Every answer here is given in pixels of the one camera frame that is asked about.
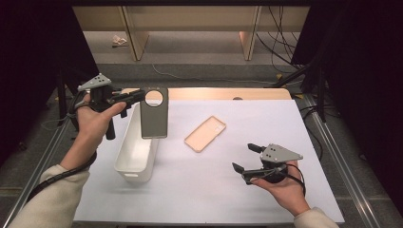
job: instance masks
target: white bin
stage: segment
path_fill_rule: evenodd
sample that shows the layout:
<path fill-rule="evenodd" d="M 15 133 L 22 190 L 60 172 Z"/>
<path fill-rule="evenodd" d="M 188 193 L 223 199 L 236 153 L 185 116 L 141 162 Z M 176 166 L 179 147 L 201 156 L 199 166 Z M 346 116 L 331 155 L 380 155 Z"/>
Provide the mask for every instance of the white bin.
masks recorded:
<path fill-rule="evenodd" d="M 140 105 L 135 104 L 130 122 L 125 132 L 115 169 L 126 181 L 149 181 L 154 166 L 158 139 L 142 138 Z"/>

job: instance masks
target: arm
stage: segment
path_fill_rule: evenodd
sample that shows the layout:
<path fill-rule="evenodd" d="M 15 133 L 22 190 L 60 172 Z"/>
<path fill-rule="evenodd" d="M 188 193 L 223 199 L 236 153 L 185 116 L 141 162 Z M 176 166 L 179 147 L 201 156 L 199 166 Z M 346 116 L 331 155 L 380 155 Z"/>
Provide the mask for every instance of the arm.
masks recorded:
<path fill-rule="evenodd" d="M 296 161 L 287 163 L 297 166 Z M 300 174 L 295 167 L 288 166 L 288 172 L 300 180 Z M 279 183 L 270 183 L 264 179 L 254 179 L 252 183 L 270 192 L 278 204 L 295 217 L 294 224 L 297 228 L 338 227 L 320 209 L 311 209 L 303 195 L 301 185 L 296 181 L 286 178 Z"/>
<path fill-rule="evenodd" d="M 50 167 L 41 177 L 44 181 L 86 163 L 94 154 L 107 131 L 109 120 L 125 108 L 118 103 L 102 113 L 89 107 L 77 110 L 80 132 L 59 165 Z M 80 202 L 87 171 L 58 180 L 28 202 L 10 227 L 70 227 Z"/>

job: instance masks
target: white tabletop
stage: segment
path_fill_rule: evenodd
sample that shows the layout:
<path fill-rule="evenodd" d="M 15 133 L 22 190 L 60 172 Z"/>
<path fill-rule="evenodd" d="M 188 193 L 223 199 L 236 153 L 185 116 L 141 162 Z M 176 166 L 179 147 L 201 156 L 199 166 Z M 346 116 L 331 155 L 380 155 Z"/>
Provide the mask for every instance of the white tabletop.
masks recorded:
<path fill-rule="evenodd" d="M 76 221 L 160 225 L 262 225 L 293 222 L 265 190 L 246 185 L 232 162 L 261 168 L 247 144 L 279 144 L 304 156 L 306 199 L 344 222 L 294 101 L 169 101 L 168 137 L 159 142 L 151 180 L 126 182 L 114 169 L 131 118 L 114 118 L 116 139 L 104 140 L 90 168 Z M 210 116 L 226 129 L 201 153 L 183 140 Z"/>

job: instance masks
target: white sleeve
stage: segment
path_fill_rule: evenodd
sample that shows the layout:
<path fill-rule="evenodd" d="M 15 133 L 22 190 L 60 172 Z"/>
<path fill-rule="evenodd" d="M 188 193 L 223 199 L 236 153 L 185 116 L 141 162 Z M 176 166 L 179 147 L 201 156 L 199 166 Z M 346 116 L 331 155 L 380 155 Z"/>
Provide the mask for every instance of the white sleeve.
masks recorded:
<path fill-rule="evenodd" d="M 325 213 L 317 207 L 306 211 L 294 218 L 294 225 L 297 228 L 336 228 L 338 227 L 334 221 L 325 215 Z"/>
<path fill-rule="evenodd" d="M 60 165 L 50 167 L 40 182 L 67 171 Z M 71 227 L 89 172 L 58 180 L 32 198 L 10 227 Z"/>

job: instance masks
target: floor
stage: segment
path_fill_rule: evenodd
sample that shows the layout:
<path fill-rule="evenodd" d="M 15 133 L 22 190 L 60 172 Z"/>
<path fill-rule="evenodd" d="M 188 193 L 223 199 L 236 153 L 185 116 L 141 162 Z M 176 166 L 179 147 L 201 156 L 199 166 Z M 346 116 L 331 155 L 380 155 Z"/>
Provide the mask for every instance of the floor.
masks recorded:
<path fill-rule="evenodd" d="M 151 32 L 144 56 L 141 61 L 134 62 L 128 47 L 112 47 L 112 38 L 118 35 L 126 38 L 124 32 L 86 32 L 94 59 L 101 72 L 111 78 L 115 86 L 138 87 L 162 85 L 168 87 L 182 86 L 222 86 L 222 87 L 263 87 L 278 81 L 278 77 L 287 76 L 295 69 L 277 57 L 273 57 L 259 40 L 255 43 L 253 59 L 245 61 L 236 32 Z M 298 34 L 287 33 L 286 40 L 294 45 Z M 273 47 L 273 39 L 267 33 L 259 33 L 259 37 L 268 47 Z M 275 46 L 275 51 L 283 58 L 288 54 L 283 45 Z M 290 93 L 296 95 L 294 100 L 299 108 L 308 106 L 307 98 L 311 95 L 300 95 L 298 86 L 302 78 L 287 85 Z M 374 209 L 378 226 L 403 227 L 403 218 L 377 181 L 371 167 L 360 157 L 360 150 L 343 122 L 331 99 L 327 94 L 326 126 L 331 130 L 336 145 L 363 196 Z M 48 142 L 55 132 L 58 118 L 56 93 L 48 100 L 48 108 L 44 109 L 37 124 L 27 129 L 29 136 L 24 140 L 26 150 L 15 151 L 8 161 L 0 168 L 0 224 L 4 224 L 7 214 L 12 210 L 24 186 L 29 181 L 32 171 L 47 150 Z M 366 226 L 360 216 L 355 200 L 337 169 L 331 149 L 326 145 L 315 114 L 306 119 L 307 127 L 313 132 L 312 142 L 320 152 L 323 149 L 321 164 L 335 194 L 336 201 L 343 212 L 346 222 L 340 227 Z M 50 163 L 56 163 L 63 157 L 63 152 L 71 144 L 73 130 L 67 131 L 58 151 Z M 78 224 L 73 227 L 125 227 L 110 224 Z M 269 227 L 293 227 L 291 224 L 270 225 Z"/>

